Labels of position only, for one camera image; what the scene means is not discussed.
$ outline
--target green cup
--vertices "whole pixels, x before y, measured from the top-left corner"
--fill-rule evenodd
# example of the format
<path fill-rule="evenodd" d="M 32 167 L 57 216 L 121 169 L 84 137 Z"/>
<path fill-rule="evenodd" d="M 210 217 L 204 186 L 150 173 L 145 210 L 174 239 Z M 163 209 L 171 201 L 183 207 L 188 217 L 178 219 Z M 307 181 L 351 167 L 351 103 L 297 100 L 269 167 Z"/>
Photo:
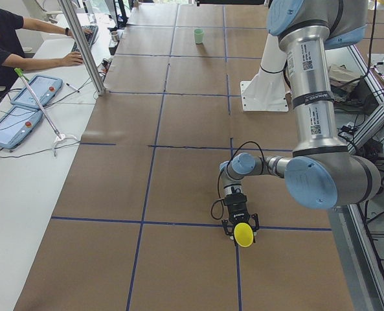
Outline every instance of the green cup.
<path fill-rule="evenodd" d="M 205 33 L 203 32 L 202 28 L 196 28 L 194 30 L 194 42 L 196 44 L 202 44 L 203 43 L 203 35 Z"/>

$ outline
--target cup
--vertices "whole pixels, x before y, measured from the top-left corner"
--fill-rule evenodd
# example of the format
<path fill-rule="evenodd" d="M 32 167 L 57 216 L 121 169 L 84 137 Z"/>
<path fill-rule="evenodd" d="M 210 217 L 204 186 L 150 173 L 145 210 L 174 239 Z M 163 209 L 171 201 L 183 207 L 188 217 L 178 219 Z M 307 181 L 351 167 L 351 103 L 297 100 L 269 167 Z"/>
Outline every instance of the cup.
<path fill-rule="evenodd" d="M 113 40 L 114 42 L 120 41 L 120 36 L 117 31 L 111 31 L 111 40 Z"/>
<path fill-rule="evenodd" d="M 202 28 L 196 28 L 194 30 L 194 42 L 196 44 L 202 44 L 203 43 L 203 35 L 205 33 L 203 32 Z"/>

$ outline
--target brown paper floor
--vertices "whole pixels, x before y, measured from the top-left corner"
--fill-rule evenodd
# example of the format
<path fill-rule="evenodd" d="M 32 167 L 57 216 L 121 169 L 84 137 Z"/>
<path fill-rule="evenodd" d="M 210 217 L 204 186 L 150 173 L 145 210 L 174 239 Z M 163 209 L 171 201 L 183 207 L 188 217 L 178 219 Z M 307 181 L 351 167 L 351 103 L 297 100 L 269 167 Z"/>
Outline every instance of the brown paper floor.
<path fill-rule="evenodd" d="M 111 93 L 96 103 L 15 310 L 353 310 L 326 213 L 298 205 L 283 180 L 243 180 L 262 226 L 249 249 L 235 249 L 209 214 L 232 150 L 254 140 L 290 156 L 297 143 L 291 109 L 244 113 L 240 103 L 266 15 L 263 6 L 133 11 Z M 374 52 L 384 52 L 379 16 Z M 194 27 L 205 28 L 203 45 Z M 358 46 L 365 55 L 368 40 Z"/>

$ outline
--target label sticker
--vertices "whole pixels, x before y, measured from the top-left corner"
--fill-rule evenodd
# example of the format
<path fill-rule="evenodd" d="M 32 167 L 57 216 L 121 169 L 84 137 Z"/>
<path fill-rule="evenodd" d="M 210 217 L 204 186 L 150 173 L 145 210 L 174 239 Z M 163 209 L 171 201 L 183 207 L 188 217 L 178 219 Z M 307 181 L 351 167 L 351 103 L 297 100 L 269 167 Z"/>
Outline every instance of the label sticker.
<path fill-rule="evenodd" d="M 294 55 L 293 55 L 293 52 L 290 51 L 288 53 L 288 75 L 289 75 L 289 77 L 291 78 L 294 73 L 295 73 Z"/>
<path fill-rule="evenodd" d="M 322 105 L 310 105 L 308 107 L 310 113 L 310 131 L 312 136 L 323 135 L 329 136 L 330 130 L 328 129 L 328 121 L 326 108 Z"/>
<path fill-rule="evenodd" d="M 301 44 L 302 70 L 314 70 L 315 42 L 307 41 Z"/>

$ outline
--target electronic equipment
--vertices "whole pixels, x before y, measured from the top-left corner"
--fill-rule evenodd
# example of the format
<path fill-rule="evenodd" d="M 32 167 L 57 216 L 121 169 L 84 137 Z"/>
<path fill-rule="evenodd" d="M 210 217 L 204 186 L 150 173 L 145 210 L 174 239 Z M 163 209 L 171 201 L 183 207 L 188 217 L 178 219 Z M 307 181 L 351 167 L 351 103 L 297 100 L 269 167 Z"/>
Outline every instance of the electronic equipment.
<path fill-rule="evenodd" d="M 88 29 L 91 31 L 90 33 L 84 32 L 85 38 L 86 38 L 87 43 L 88 43 L 88 47 L 91 48 L 94 44 L 95 36 L 98 32 L 98 26 L 96 26 L 96 25 L 82 26 L 82 30 L 84 30 L 84 29 Z M 80 51 L 78 49 L 78 47 L 76 46 L 76 42 L 74 43 L 74 46 L 73 46 L 71 52 L 74 52 L 74 51 L 76 51 L 76 52 Z"/>
<path fill-rule="evenodd" d="M 13 149 L 35 128 L 42 118 L 42 111 L 13 106 L 0 119 L 0 147 Z"/>
<path fill-rule="evenodd" d="M 62 87 L 62 79 L 52 76 L 36 75 L 29 81 L 29 85 L 39 98 L 42 106 L 48 104 Z M 10 102 L 12 105 L 39 109 L 27 88 L 23 88 Z"/>

